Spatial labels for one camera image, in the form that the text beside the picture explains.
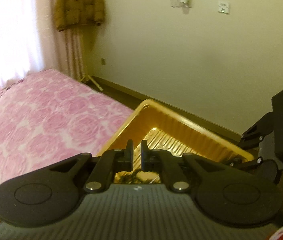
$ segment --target floor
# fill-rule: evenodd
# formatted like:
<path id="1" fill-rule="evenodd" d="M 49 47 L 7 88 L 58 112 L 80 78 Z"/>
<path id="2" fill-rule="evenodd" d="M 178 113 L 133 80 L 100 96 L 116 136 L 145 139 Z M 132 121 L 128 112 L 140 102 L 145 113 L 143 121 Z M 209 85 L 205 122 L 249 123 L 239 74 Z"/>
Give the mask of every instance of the floor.
<path id="1" fill-rule="evenodd" d="M 92 82 L 88 82 L 87 85 L 92 89 L 101 92 Z M 122 91 L 119 91 L 105 84 L 103 84 L 103 89 L 104 90 L 101 93 L 115 99 L 116 101 L 122 103 L 123 105 L 129 107 L 130 109 L 135 110 L 136 107 L 142 102 L 142 100 L 136 97 L 133 97 L 129 94 L 126 94 Z"/>

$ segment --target bed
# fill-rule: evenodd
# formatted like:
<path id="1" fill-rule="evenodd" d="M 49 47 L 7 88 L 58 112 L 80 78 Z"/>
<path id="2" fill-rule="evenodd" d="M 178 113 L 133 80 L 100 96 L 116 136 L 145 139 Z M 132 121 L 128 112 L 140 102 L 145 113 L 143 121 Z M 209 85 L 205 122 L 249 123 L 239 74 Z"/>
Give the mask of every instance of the bed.
<path id="1" fill-rule="evenodd" d="M 81 152 L 96 155 L 132 110 L 56 70 L 0 91 L 0 183 Z"/>

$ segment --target jacket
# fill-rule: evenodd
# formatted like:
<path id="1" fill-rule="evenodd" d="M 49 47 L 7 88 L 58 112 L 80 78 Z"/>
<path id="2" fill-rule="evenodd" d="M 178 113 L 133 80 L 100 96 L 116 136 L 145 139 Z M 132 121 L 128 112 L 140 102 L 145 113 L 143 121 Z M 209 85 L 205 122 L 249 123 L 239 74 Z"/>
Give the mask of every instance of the jacket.
<path id="1" fill-rule="evenodd" d="M 57 30 L 104 21 L 104 0 L 56 0 L 54 20 Z"/>

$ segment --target gold foil tray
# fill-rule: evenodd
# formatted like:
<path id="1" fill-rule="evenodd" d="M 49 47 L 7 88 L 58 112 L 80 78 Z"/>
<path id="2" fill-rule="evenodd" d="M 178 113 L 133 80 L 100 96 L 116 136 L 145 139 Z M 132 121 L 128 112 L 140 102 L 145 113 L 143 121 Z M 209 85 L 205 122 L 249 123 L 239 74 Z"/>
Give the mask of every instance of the gold foil tray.
<path id="1" fill-rule="evenodd" d="M 134 170 L 141 167 L 142 140 L 147 140 L 149 149 L 165 149 L 174 156 L 191 152 L 216 162 L 229 160 L 237 155 L 242 157 L 243 162 L 254 159 L 250 153 L 150 99 L 136 108 L 98 155 L 109 149 L 124 149 L 128 139 L 134 141 Z M 121 175 L 123 173 L 117 174 L 115 182 Z M 143 179 L 155 178 L 154 173 L 144 173 L 141 176 Z"/>

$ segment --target gray ribbed surface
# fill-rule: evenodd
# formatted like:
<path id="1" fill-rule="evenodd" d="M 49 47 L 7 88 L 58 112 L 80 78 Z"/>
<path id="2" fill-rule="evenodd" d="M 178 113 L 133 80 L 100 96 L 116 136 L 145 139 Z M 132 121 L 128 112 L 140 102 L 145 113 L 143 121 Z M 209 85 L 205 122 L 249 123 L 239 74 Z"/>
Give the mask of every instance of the gray ribbed surface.
<path id="1" fill-rule="evenodd" d="M 112 184 L 104 193 L 87 195 L 66 219 L 41 228 L 0 224 L 0 240 L 264 240 L 274 225 L 229 228 L 205 217 L 188 195 L 165 185 Z"/>

